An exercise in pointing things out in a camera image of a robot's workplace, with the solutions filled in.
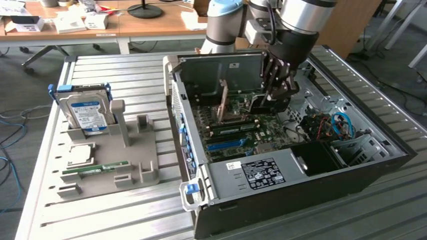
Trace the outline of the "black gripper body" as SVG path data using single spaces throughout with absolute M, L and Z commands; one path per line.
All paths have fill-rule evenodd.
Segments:
M 289 66 L 298 66 L 308 57 L 317 41 L 318 33 L 302 34 L 293 30 L 277 30 L 274 36 L 276 41 L 273 45 L 268 46 L 268 51 Z

